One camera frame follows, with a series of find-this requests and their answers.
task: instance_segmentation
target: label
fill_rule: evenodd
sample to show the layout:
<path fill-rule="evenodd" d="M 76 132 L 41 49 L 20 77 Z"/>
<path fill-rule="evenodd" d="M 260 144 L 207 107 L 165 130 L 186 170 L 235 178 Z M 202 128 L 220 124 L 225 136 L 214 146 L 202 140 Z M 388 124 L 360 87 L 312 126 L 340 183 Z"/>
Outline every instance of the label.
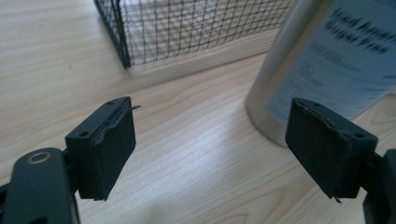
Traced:
<path fill-rule="evenodd" d="M 266 105 L 286 125 L 291 99 L 354 119 L 396 87 L 396 4 L 335 0 Z"/>

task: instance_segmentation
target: table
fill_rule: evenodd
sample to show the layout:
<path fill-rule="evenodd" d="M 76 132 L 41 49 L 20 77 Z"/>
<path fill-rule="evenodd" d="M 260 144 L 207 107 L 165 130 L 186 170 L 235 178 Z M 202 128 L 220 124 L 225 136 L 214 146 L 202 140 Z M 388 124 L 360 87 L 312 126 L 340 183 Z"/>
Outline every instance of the table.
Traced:
<path fill-rule="evenodd" d="M 329 200 L 251 125 L 244 101 L 264 58 L 136 79 L 91 1 L 0 1 L 0 185 L 17 158 L 64 148 L 99 105 L 130 95 L 142 105 L 135 152 L 106 202 L 78 199 L 82 223 L 363 223 L 364 190 Z M 396 96 L 357 122 L 380 138 L 380 154 L 394 147 Z"/>

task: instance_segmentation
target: wire mesh basket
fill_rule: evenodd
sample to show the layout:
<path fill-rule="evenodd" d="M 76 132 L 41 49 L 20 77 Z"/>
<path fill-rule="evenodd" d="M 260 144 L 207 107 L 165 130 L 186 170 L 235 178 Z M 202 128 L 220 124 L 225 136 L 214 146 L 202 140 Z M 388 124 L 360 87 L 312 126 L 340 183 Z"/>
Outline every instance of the wire mesh basket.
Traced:
<path fill-rule="evenodd" d="M 278 28 L 292 0 L 94 0 L 125 67 Z"/>

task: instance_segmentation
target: light wood surface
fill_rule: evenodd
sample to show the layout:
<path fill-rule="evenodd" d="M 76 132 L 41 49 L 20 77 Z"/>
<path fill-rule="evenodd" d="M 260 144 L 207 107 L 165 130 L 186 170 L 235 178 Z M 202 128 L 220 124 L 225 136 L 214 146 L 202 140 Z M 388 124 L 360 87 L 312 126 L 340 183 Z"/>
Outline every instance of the light wood surface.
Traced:
<path fill-rule="evenodd" d="M 173 77 L 123 70 L 91 1 L 1 0 L 0 185 L 18 157 L 64 148 L 99 105 L 131 95 L 142 105 L 137 147 L 108 201 L 78 200 L 82 223 L 363 223 L 363 190 L 329 200 L 249 122 L 244 101 L 264 57 L 152 86 Z M 396 96 L 358 123 L 379 136 L 380 154 L 395 147 Z"/>

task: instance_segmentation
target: cylindrical container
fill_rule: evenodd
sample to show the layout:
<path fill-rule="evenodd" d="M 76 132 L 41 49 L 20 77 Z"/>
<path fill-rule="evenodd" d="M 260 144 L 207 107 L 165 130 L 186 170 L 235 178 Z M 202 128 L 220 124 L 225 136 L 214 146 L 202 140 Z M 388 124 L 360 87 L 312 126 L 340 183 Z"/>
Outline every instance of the cylindrical container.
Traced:
<path fill-rule="evenodd" d="M 247 97 L 247 112 L 285 146 L 292 97 L 354 119 L 396 87 L 396 3 L 300 0 Z"/>

